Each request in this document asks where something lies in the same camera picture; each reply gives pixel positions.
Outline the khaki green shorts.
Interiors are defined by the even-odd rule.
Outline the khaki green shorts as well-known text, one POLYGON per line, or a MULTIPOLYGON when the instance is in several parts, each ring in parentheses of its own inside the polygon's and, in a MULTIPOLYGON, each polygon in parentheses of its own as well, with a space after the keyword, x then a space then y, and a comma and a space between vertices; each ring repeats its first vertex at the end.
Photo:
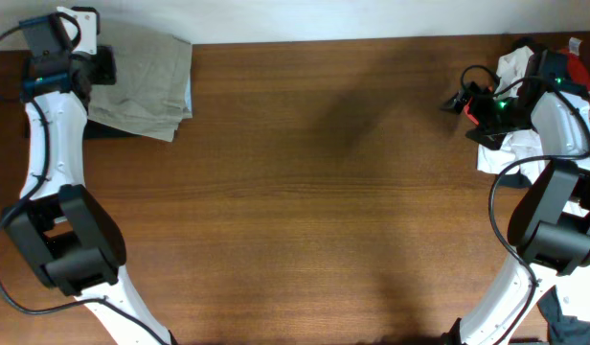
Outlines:
POLYGON ((113 20, 102 23, 98 42, 112 48, 116 83, 93 87, 89 119, 171 142, 180 123, 193 116, 192 44, 113 20))

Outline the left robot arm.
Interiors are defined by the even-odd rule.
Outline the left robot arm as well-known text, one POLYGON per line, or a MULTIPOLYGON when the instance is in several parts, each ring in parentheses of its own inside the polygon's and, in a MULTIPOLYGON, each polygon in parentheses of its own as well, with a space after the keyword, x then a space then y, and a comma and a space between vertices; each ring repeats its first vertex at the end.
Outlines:
POLYGON ((69 301, 45 309, 16 302, 29 315, 87 307, 118 344, 172 344, 175 339, 149 311, 126 269, 126 248, 114 219, 85 187, 82 141, 94 85, 116 81, 110 47, 92 53, 43 50, 28 61, 21 100, 30 130, 27 179, 6 209, 6 233, 35 277, 69 301))

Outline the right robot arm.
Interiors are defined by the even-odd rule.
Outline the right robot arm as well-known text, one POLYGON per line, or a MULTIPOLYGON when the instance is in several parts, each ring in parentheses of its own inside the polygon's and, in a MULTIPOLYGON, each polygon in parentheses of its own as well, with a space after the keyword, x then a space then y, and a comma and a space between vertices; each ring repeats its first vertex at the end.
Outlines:
POLYGON ((524 77, 518 97, 463 85, 446 106, 481 106, 477 132, 505 134, 527 126, 542 152, 529 160, 546 167, 514 209, 507 233, 497 232, 509 255, 483 301, 441 337, 443 344, 506 344, 549 289, 575 281, 590 285, 589 94, 564 78, 524 77))

